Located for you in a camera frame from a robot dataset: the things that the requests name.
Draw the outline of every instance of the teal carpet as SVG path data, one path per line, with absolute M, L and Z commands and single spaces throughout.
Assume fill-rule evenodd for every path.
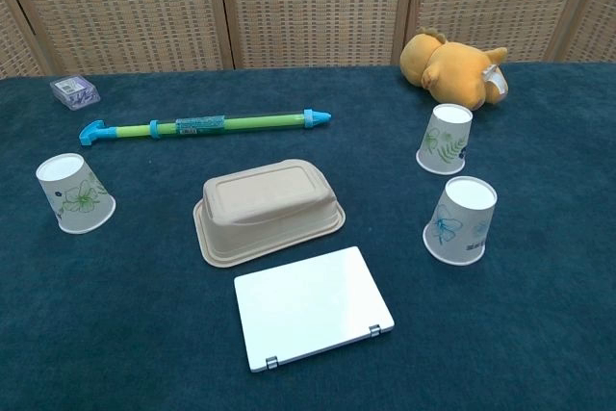
M 393 67 L 93 76 L 71 112 L 52 78 L 0 81 L 0 409 L 616 409 L 616 64 L 507 64 L 461 174 L 499 194 L 486 254 L 456 268 L 422 230 L 447 177 L 415 162 L 434 102 Z M 89 122 L 328 111 L 327 127 L 99 141 Z M 117 200 L 58 229 L 35 177 L 82 154 Z M 230 270 L 200 254 L 211 177 L 301 158 L 346 211 L 337 233 Z M 251 373 L 240 274 L 358 245 L 391 332 Z

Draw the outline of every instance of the white board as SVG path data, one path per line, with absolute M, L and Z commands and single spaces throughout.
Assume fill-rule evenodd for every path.
M 394 328 L 357 247 L 238 276 L 235 291 L 253 372 Z

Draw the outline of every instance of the yellow plush toy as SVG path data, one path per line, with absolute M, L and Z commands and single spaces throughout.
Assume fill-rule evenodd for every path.
M 476 110 L 507 95 L 509 88 L 498 68 L 506 56 L 504 47 L 482 52 L 449 42 L 434 29 L 421 29 L 402 50 L 400 69 L 408 82 L 429 90 L 440 103 Z

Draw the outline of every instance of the paper cup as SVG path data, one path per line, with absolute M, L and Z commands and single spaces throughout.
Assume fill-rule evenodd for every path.
M 485 241 L 497 203 L 497 192 L 483 180 L 454 177 L 447 182 L 423 243 L 438 260 L 469 265 L 485 252 Z
M 37 178 L 66 233 L 88 233 L 105 223 L 116 209 L 116 200 L 78 154 L 48 159 L 38 166 Z
M 423 135 L 415 158 L 428 172 L 451 175 L 464 168 L 473 113 L 459 105 L 438 105 Z

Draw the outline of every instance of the blue nozzle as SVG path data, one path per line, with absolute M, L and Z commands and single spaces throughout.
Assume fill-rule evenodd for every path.
M 330 113 L 320 111 L 304 110 L 304 128 L 312 129 L 315 125 L 324 124 L 331 119 Z
M 91 146 L 93 141 L 98 139 L 115 139 L 117 138 L 115 127 L 105 127 L 105 122 L 96 120 L 91 122 L 79 134 L 79 141 L 82 146 Z

